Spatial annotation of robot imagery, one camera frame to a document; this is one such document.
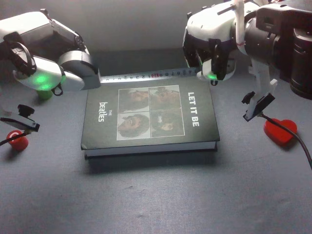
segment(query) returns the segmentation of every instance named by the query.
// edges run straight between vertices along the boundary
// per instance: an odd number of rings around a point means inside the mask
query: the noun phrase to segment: photo grid
[[[178,85],[119,89],[117,140],[184,136]]]

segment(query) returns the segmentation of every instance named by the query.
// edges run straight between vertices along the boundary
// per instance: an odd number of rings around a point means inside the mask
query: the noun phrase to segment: book title
[[[191,105],[192,123],[193,127],[199,127],[199,121],[197,116],[197,107],[194,92],[189,93],[189,101]]]
[[[100,102],[99,103],[99,110],[98,110],[98,121],[99,122],[104,122],[105,117],[111,116],[113,114],[113,110],[110,110],[110,111],[105,110],[105,105],[107,103],[108,102]]]

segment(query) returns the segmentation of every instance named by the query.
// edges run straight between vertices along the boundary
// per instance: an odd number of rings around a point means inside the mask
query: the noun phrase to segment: measuring tape
[[[143,72],[143,73],[101,77],[100,82],[101,83],[120,83],[120,82],[169,79],[169,78],[176,78],[176,77],[189,77],[189,76],[196,76],[198,72],[199,72],[199,69],[195,67],[161,70],[161,71],[154,71],[154,72]]]

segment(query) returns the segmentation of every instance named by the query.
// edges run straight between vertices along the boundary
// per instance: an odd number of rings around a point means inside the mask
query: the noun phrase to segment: black book
[[[196,77],[108,83],[89,90],[81,140],[86,158],[216,150],[208,82]]]

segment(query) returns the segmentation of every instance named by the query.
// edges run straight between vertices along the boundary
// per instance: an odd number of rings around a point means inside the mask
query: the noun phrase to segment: gray table surface
[[[174,50],[94,55],[108,75],[184,66]],[[312,172],[300,144],[281,149],[264,119],[242,117],[254,87],[247,64],[239,57],[235,76],[211,88],[218,152],[91,161],[80,150],[87,91],[41,102],[2,72],[3,107],[33,106],[41,127],[20,154],[0,147],[0,233],[312,233]],[[265,113],[294,120],[312,151],[312,102],[282,80],[275,96]],[[1,123],[0,139],[13,129]]]

